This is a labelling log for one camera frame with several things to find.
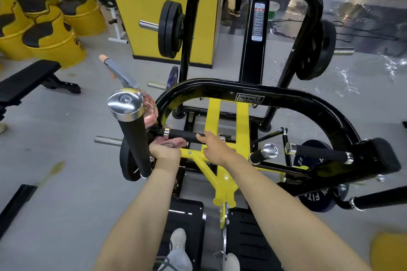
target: gray floor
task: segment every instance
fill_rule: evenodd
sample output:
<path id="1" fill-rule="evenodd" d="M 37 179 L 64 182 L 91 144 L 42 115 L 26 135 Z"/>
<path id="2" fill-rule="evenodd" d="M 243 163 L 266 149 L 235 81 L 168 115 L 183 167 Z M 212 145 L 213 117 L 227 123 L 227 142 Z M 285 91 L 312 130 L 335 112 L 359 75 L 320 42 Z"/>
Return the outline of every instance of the gray floor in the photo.
<path id="1" fill-rule="evenodd" d="M 384 7 L 407 6 L 406 0 L 363 2 Z M 4 121 L 9 129 L 0 135 L 0 210 L 20 184 L 39 184 L 39 188 L 0 241 L 1 270 L 89 270 L 110 228 L 144 184 L 143 180 L 131 183 L 122 177 L 118 148 L 93 142 L 96 135 L 122 137 L 107 108 L 107 97 L 120 84 L 110 79 L 98 56 L 106 54 L 127 67 L 154 98 L 160 91 L 148 88 L 147 82 L 165 82 L 171 65 L 134 60 L 128 45 L 108 42 L 108 37 L 105 32 L 83 38 L 88 52 L 86 60 L 57 73 L 61 80 L 79 84 L 82 94 L 76 96 L 40 86 L 20 106 L 7 109 Z M 191 68 L 189 78 L 237 80 L 242 44 L 243 37 L 221 33 L 213 69 Z M 276 85 L 291 47 L 292 43 L 283 37 L 268 40 L 263 84 Z M 0 79 L 33 61 L 2 59 L 5 69 Z M 348 57 L 335 56 L 321 77 L 308 82 L 295 77 L 291 88 L 316 94 L 333 104 L 349 118 L 362 138 L 389 140 L 405 167 L 407 129 L 401 122 L 407 120 L 406 67 L 403 56 L 359 52 Z M 208 102 L 196 100 L 191 104 L 204 107 Z M 222 109 L 233 111 L 234 104 L 227 103 Z M 258 116 L 265 112 L 263 107 L 251 110 L 251 114 Z M 198 123 L 197 130 L 204 120 Z M 182 126 L 174 119 L 169 119 L 168 124 Z M 288 127 L 292 142 L 302 143 L 311 138 L 327 141 L 315 124 L 293 111 L 280 109 L 272 124 Z M 232 123 L 221 123 L 221 127 L 224 133 L 233 133 Z M 278 138 L 271 141 L 282 147 Z M 60 162 L 64 162 L 64 169 L 47 178 L 52 167 Z M 349 196 L 402 186 L 406 181 L 407 174 L 402 170 L 383 183 L 369 180 L 365 186 L 351 186 Z M 204 202 L 208 215 L 202 261 L 206 269 L 220 267 L 220 262 L 212 258 L 221 245 L 217 229 L 219 212 L 212 204 L 213 195 L 213 189 L 201 175 L 187 174 L 181 196 Z M 238 201 L 244 205 L 241 196 Z M 370 243 L 378 232 L 407 232 L 406 206 L 364 212 L 336 207 L 318 216 L 366 261 Z"/>

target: person's right hand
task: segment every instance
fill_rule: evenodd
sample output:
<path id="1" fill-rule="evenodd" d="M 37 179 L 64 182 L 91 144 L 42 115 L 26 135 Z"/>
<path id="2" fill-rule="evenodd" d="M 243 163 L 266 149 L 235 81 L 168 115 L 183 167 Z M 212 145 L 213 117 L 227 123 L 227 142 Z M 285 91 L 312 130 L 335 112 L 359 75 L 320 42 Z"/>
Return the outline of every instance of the person's right hand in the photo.
<path id="1" fill-rule="evenodd" d="M 204 133 L 205 136 L 203 137 L 197 134 L 197 140 L 207 146 L 203 151 L 205 157 L 212 163 L 225 167 L 226 163 L 237 153 L 211 131 Z"/>

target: pink cloth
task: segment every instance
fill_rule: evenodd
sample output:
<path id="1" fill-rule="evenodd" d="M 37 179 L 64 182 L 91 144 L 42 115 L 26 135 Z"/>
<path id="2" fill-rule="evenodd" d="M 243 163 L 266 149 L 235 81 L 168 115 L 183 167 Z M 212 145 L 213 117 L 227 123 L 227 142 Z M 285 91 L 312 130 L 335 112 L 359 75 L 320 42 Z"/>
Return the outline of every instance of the pink cloth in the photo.
<path id="1" fill-rule="evenodd" d="M 157 136 L 153 141 L 153 144 L 166 146 L 168 148 L 182 148 L 185 147 L 188 143 L 186 142 L 185 139 L 181 137 L 165 139 L 162 136 Z"/>

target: sneaker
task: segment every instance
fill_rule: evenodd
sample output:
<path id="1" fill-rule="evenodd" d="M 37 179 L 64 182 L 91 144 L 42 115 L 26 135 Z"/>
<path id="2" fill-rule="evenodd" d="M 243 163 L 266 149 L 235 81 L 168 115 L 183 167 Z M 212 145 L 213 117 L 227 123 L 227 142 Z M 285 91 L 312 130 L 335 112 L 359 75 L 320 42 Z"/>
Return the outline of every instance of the sneaker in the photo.
<path id="1" fill-rule="evenodd" d="M 239 259 L 235 254 L 227 255 L 227 260 L 223 262 L 223 271 L 240 271 Z"/>
<path id="2" fill-rule="evenodd" d="M 170 251 L 173 249 L 182 249 L 185 251 L 186 233 L 182 228 L 174 230 L 170 238 Z"/>
<path id="3" fill-rule="evenodd" d="M 228 12 L 230 15 L 233 15 L 234 17 L 240 17 L 240 11 L 235 11 L 235 10 L 232 10 L 232 9 L 227 9 L 227 12 Z"/>

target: black pad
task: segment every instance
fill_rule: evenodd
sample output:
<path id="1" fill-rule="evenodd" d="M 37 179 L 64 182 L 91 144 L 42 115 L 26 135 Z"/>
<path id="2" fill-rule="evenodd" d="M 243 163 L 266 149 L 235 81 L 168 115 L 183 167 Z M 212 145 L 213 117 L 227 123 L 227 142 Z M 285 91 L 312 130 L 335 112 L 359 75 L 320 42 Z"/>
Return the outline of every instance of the black pad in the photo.
<path id="1" fill-rule="evenodd" d="M 24 12 L 36 13 L 46 10 L 45 2 L 47 0 L 18 0 Z"/>
<path id="2" fill-rule="evenodd" d="M 22 98 L 59 68 L 61 65 L 56 61 L 39 60 L 6 78 L 0 82 L 0 106 L 19 105 Z"/>
<path id="3" fill-rule="evenodd" d="M 63 0 L 58 4 L 62 13 L 65 15 L 76 15 L 76 9 L 80 5 L 83 5 L 87 0 Z"/>
<path id="4" fill-rule="evenodd" d="M 167 256 L 170 252 L 170 237 L 177 228 L 186 232 L 185 251 L 192 262 L 192 269 L 201 267 L 202 244 L 205 233 L 204 205 L 202 202 L 173 197 L 171 198 L 167 223 L 165 224 L 157 256 Z"/>
<path id="5" fill-rule="evenodd" d="M 64 22 L 64 26 L 67 31 L 71 31 L 71 26 L 67 22 Z M 35 24 L 24 32 L 23 43 L 28 47 L 39 47 L 39 39 L 50 36 L 53 31 L 52 22 Z"/>
<path id="6" fill-rule="evenodd" d="M 0 15 L 0 37 L 4 37 L 3 27 L 6 27 L 14 21 L 15 16 L 13 13 Z"/>
<path id="7" fill-rule="evenodd" d="M 257 225 L 252 212 L 235 208 L 227 215 L 226 253 L 237 256 L 241 270 L 279 271 L 281 262 Z"/>

